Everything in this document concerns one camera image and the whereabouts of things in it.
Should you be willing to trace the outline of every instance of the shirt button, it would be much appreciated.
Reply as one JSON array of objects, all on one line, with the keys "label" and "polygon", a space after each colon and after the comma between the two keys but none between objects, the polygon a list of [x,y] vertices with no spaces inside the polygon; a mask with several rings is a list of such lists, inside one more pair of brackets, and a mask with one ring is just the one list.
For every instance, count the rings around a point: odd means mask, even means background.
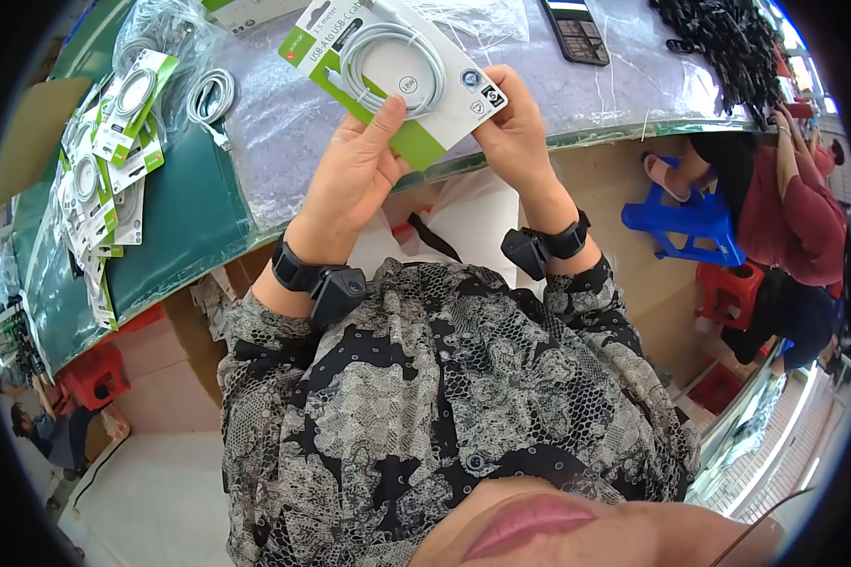
[{"label": "shirt button", "polygon": [[468,457],[466,457],[466,468],[471,471],[481,471],[486,468],[486,460],[482,455],[478,453],[474,453]]}]

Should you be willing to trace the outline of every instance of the black and white patterned shirt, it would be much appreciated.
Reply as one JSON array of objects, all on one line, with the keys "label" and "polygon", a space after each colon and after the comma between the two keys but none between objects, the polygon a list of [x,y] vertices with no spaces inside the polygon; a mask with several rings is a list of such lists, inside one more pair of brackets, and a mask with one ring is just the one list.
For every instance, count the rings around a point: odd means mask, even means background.
[{"label": "black and white patterned shirt", "polygon": [[324,333],[251,294],[228,313],[227,550],[237,565],[406,565],[486,478],[681,501],[699,437],[603,258],[543,305],[493,271],[389,258]]}]

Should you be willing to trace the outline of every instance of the black wrist strap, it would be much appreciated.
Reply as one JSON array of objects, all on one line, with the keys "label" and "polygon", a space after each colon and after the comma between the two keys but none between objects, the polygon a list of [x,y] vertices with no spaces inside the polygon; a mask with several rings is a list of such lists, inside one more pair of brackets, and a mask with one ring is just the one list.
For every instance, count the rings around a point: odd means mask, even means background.
[{"label": "black wrist strap", "polygon": [[545,264],[549,259],[572,258],[586,244],[586,230],[591,226],[590,220],[585,212],[579,209],[577,211],[580,220],[558,234],[510,229],[504,235],[501,252],[530,278],[536,281],[545,278]]},{"label": "black wrist strap", "polygon": [[306,264],[283,239],[274,246],[271,271],[282,286],[290,291],[305,291],[315,301],[311,319],[316,326],[341,321],[368,297],[363,270],[344,265]]}]

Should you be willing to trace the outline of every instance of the black cables bundle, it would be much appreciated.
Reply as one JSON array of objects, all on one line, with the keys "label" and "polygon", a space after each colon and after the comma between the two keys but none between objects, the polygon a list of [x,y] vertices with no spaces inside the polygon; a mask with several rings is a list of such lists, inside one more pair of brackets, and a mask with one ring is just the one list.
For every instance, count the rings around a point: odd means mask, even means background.
[{"label": "black cables bundle", "polygon": [[744,104],[764,130],[767,108],[782,101],[774,47],[781,40],[753,0],[650,0],[650,6],[706,58],[719,77],[728,115]]}]

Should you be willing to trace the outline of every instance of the hand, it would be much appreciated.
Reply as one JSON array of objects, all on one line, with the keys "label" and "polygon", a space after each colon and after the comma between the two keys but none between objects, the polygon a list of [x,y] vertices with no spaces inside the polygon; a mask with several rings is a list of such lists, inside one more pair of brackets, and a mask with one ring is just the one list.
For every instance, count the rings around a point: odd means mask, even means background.
[{"label": "hand", "polygon": [[772,111],[772,123],[776,125],[776,128],[779,128],[780,131],[782,128],[789,128],[788,118],[780,110]]},{"label": "hand", "polygon": [[779,103],[778,110],[779,110],[779,112],[782,113],[782,115],[785,116],[785,119],[787,121],[794,120],[794,118],[791,116],[791,111],[788,110],[788,108],[785,105],[783,105],[782,103]]},{"label": "hand", "polygon": [[307,264],[343,264],[363,227],[410,167],[387,142],[407,106],[392,95],[366,126],[348,114],[329,142],[285,241]]},{"label": "hand", "polygon": [[542,114],[526,85],[507,65],[483,71],[507,96],[507,106],[473,130],[488,165],[521,197],[555,187]]}]

